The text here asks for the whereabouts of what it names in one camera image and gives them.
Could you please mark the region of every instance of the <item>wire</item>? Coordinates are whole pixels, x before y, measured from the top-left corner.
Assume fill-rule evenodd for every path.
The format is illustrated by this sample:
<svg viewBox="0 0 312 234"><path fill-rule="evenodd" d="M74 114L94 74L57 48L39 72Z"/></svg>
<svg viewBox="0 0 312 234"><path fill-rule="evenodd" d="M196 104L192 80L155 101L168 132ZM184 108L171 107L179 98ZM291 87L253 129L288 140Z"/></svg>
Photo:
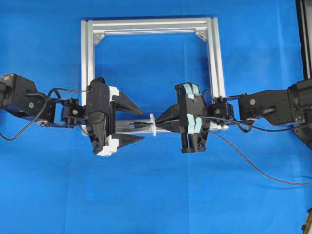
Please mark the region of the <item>wire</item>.
<svg viewBox="0 0 312 234"><path fill-rule="evenodd" d="M9 95L10 95L10 89L5 88L4 100L0 105L0 110L5 108L6 104L8 103Z"/></svg>
<svg viewBox="0 0 312 234"><path fill-rule="evenodd" d="M53 89L51 89L49 91L47 96L44 93L42 93L42 92L29 93L29 94L27 94L28 96L41 96L41 97L43 97L45 99L43 107L38 112L38 114L35 116L35 118L32 121L30 121L22 130L20 130L14 137L7 138L2 133L0 133L0 137L2 137L3 139L5 139L7 141L16 140L23 132L25 132L40 117L40 115L44 111L45 107L47 106L48 102L52 99L51 98L52 93L55 92L55 91L58 91L58 90L63 90L63 91L71 92L71 93L84 93L84 92L89 93L90 92L90 91L87 91L87 90L71 90L71 89L63 89L63 88L53 88Z"/></svg>
<svg viewBox="0 0 312 234"><path fill-rule="evenodd" d="M223 136L219 135L218 133L215 133L213 131L208 131L210 133L212 133L213 135L219 137L220 139L224 140L226 143L228 143L229 145L232 146L232 148L234 148L236 150L236 152L238 152L253 168L255 168L260 174L262 174L263 176L272 179L276 182L280 182L283 184L291 184L291 185L301 185L301 186L312 186L312 182L311 183L296 183L296 182L291 182L291 181L285 181L285 180L281 180L278 178L275 178L273 176L270 176L268 174L266 174L265 172L263 172L262 170L260 170L253 162L250 161L249 158L247 158L233 143L231 143L229 140L227 140L226 138L224 138Z"/></svg>
<svg viewBox="0 0 312 234"><path fill-rule="evenodd" d="M210 89L204 89L203 92L201 92L201 95L204 97L204 94L205 94L206 91L210 94L211 101L214 101L214 96L211 93Z"/></svg>
<svg viewBox="0 0 312 234"><path fill-rule="evenodd" d="M242 124L242 125L245 125L245 126L249 126L251 128L255 128L255 129L260 130L260 131L270 132L270 133L285 132L285 131L290 131L290 130L294 130L294 129L305 128L305 127L308 127L308 126L312 125L312 123L309 123L309 124L304 124L304 125L300 125L300 126L294 126L294 127L290 127L290 128L283 128L283 129L265 129L265 128L256 127L256 126L253 126L251 124L244 123L244 122L230 120L230 119L225 119L225 118L210 117L210 116L197 116L197 117L214 119L214 120L221 120L221 121L224 121L224 122L231 122L231 123L235 123L235 124Z"/></svg>

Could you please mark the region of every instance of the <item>bolt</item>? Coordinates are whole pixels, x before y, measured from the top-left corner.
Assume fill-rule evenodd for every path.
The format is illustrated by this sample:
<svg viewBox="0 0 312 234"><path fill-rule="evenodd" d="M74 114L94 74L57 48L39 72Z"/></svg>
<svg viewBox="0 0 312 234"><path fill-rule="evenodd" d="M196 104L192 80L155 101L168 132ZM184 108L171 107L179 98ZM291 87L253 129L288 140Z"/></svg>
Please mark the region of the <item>bolt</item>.
<svg viewBox="0 0 312 234"><path fill-rule="evenodd" d="M304 122L304 118L302 116L297 116L295 121L303 123Z"/></svg>

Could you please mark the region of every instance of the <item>metal bracket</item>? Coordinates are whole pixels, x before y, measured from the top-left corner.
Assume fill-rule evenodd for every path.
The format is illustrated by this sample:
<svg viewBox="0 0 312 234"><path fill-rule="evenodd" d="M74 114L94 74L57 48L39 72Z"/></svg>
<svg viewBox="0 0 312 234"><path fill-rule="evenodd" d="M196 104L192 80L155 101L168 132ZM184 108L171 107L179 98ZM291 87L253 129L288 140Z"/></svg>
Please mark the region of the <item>metal bracket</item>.
<svg viewBox="0 0 312 234"><path fill-rule="evenodd" d="M225 97L223 67L221 59L218 19L130 19L130 20L89 20L81 21L81 89L85 90L95 78L94 47L108 35L195 33L207 43L208 67L211 91L214 97ZM86 93L82 93L82 105L86 103ZM147 133L151 129L129 129L126 121L116 121L117 132ZM210 129L227 129L211 123Z"/></svg>
<svg viewBox="0 0 312 234"><path fill-rule="evenodd" d="M97 45L101 42L101 40L105 37L104 33L96 33L93 35L93 44Z"/></svg>
<svg viewBox="0 0 312 234"><path fill-rule="evenodd" d="M207 41L206 30L196 30L195 35L198 36L203 41Z"/></svg>

